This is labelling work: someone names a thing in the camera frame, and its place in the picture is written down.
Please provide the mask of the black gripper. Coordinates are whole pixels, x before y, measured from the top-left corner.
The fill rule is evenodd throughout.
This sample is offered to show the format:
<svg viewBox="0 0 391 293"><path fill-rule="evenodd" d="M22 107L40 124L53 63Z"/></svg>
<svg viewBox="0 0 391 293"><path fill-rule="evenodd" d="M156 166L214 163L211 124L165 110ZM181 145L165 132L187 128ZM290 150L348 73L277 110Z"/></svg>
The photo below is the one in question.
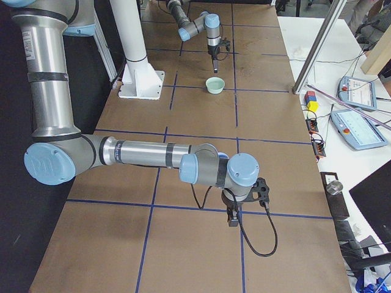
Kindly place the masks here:
<svg viewBox="0 0 391 293"><path fill-rule="evenodd" d="M239 225L239 207L243 203L258 202L267 213L269 211L269 187L264 178L257 178L252 187L249 187L244 195L234 194L231 189L224 189L221 195L223 203L227 207L227 222L229 227L236 227Z"/></svg>
<svg viewBox="0 0 391 293"><path fill-rule="evenodd" d="M208 45L208 53L211 56L213 71L214 73L218 73L218 68L219 68L218 62L223 61L228 56L228 53L230 52L230 40L228 40L227 38L221 39L221 37L209 38L207 40L207 45ZM225 48L225 56L222 59L218 57L218 55L221 52L221 47Z"/></svg>

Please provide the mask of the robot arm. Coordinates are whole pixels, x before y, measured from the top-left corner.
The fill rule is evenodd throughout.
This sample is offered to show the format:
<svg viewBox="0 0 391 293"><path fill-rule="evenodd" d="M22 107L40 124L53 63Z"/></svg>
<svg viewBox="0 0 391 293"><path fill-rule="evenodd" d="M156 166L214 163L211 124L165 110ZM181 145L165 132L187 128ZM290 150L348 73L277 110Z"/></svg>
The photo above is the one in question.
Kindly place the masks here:
<svg viewBox="0 0 391 293"><path fill-rule="evenodd" d="M183 10L183 5L189 1L166 1L166 8L178 24L178 34L186 42L203 31L206 32L208 54L211 56L214 73L219 71L221 47L225 47L226 54L230 52L230 40L222 37L222 26L218 14L203 11L200 16L191 20Z"/></svg>
<svg viewBox="0 0 391 293"><path fill-rule="evenodd" d="M46 186L28 175L22 160L34 122L20 30L1 5L1 236L56 226L72 182ZM94 132L109 93L91 38L65 39L70 61L73 114L85 133Z"/></svg>

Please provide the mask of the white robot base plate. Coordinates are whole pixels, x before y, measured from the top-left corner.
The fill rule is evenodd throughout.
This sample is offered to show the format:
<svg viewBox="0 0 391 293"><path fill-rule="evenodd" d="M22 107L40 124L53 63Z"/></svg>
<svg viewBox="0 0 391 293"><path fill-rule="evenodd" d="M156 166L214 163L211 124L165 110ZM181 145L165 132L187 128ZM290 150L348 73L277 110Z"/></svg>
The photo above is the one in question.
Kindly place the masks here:
<svg viewBox="0 0 391 293"><path fill-rule="evenodd" d="M149 63L140 68L128 62L122 76L119 97L126 99L158 100L163 89L164 71L154 70Z"/></svg>

